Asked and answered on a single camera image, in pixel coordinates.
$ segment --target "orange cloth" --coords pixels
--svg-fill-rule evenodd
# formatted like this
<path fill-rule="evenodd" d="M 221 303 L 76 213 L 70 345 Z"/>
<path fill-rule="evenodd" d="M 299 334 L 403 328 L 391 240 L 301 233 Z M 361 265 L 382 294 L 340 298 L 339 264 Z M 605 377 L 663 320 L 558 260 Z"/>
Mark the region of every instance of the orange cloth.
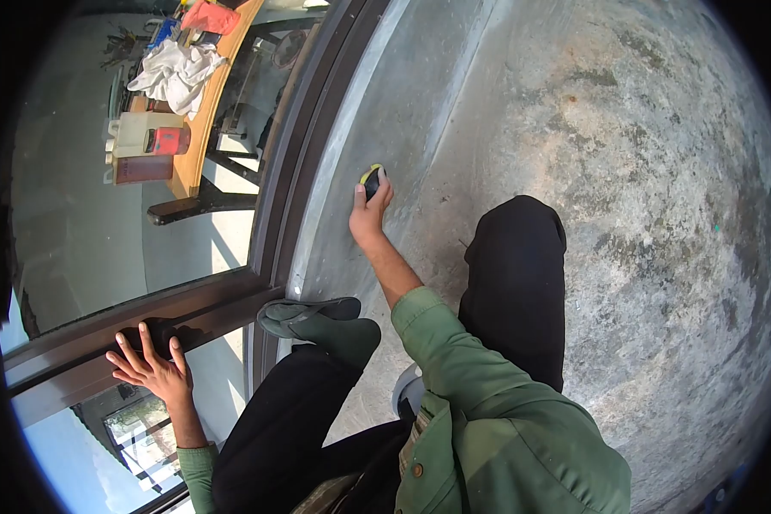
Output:
<path fill-rule="evenodd" d="M 239 20 L 240 13 L 238 12 L 221 5 L 208 3 L 205 0 L 197 0 L 191 9 L 183 15 L 180 28 L 191 27 L 196 30 L 226 35 L 234 30 Z"/>

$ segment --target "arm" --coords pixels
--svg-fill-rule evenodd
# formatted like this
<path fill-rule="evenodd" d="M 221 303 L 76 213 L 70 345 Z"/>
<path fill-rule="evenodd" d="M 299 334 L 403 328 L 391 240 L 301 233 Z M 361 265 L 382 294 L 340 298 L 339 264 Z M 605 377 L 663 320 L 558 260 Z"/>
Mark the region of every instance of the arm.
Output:
<path fill-rule="evenodd" d="M 169 350 L 174 359 L 172 363 L 154 351 L 146 324 L 140 323 L 139 328 L 144 360 L 134 352 L 126 337 L 118 333 L 117 343 L 126 358 L 123 359 L 114 352 L 106 354 L 106 358 L 120 368 L 112 375 L 132 385 L 148 388 L 166 404 L 174 427 L 177 458 L 180 460 L 180 469 L 191 496 L 191 503 L 198 514 L 213 512 L 215 505 L 211 497 L 211 473 L 217 447 L 209 446 L 203 433 L 203 425 L 191 395 L 194 382 L 180 341 L 176 337 L 169 341 Z"/>
<path fill-rule="evenodd" d="M 423 287 L 383 234 L 383 213 L 394 192 L 382 170 L 379 179 L 380 188 L 368 203 L 364 188 L 355 188 L 349 227 L 374 268 L 391 308 L 391 322 L 406 352 L 420 366 L 426 388 L 472 419 L 512 417 L 524 401 L 570 403 L 547 385 L 535 383 L 499 353 L 485 348 L 466 332 L 439 296 Z"/>
<path fill-rule="evenodd" d="M 400 297 L 422 286 L 422 282 L 383 233 L 383 213 L 394 197 L 394 190 L 391 189 L 391 182 L 382 168 L 377 173 L 380 187 L 368 202 L 366 189 L 361 184 L 355 187 L 354 209 L 349 218 L 349 228 L 354 240 L 374 268 L 374 274 L 383 288 L 385 301 L 389 308 L 394 308 Z"/>

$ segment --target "rag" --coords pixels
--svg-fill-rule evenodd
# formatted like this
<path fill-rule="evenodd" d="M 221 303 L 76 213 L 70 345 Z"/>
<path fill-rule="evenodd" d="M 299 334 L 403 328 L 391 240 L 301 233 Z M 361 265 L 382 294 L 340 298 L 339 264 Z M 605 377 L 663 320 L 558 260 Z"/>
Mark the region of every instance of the rag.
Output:
<path fill-rule="evenodd" d="M 129 82 L 128 90 L 144 91 L 149 98 L 168 102 L 176 114 L 194 119 L 206 80 L 225 62 L 214 45 L 185 48 L 165 39 L 143 59 L 143 71 Z"/>

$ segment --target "red can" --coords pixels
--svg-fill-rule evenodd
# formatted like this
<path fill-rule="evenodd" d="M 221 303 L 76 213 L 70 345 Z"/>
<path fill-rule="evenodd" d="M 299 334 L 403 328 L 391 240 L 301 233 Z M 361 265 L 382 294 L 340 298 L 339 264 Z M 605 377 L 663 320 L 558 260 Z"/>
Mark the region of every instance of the red can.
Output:
<path fill-rule="evenodd" d="M 154 134 L 155 155 L 183 155 L 191 143 L 191 129 L 160 127 Z"/>

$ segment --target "right hand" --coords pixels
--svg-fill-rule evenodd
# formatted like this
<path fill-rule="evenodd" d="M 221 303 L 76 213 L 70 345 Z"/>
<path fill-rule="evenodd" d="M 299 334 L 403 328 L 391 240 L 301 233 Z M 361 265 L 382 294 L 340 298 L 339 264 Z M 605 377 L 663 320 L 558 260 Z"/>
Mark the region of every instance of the right hand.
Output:
<path fill-rule="evenodd" d="M 191 370 L 185 363 L 185 355 L 180 347 L 180 341 L 172 337 L 168 342 L 174 362 L 169 362 L 154 351 L 151 334 L 145 322 L 140 322 L 140 340 L 143 342 L 143 359 L 131 347 L 126 337 L 118 332 L 117 344 L 126 356 L 122 359 L 114 352 L 106 352 L 106 359 L 116 365 L 117 371 L 112 375 L 134 386 L 144 386 L 166 403 L 169 409 L 193 405 L 191 389 Z"/>
<path fill-rule="evenodd" d="M 385 237 L 383 214 L 391 203 L 391 198 L 394 197 L 391 182 L 382 168 L 377 171 L 377 177 L 380 180 L 380 187 L 368 202 L 366 202 L 366 189 L 362 184 L 357 184 L 354 188 L 354 208 L 349 218 L 349 229 L 354 241 L 363 251 L 373 242 Z"/>

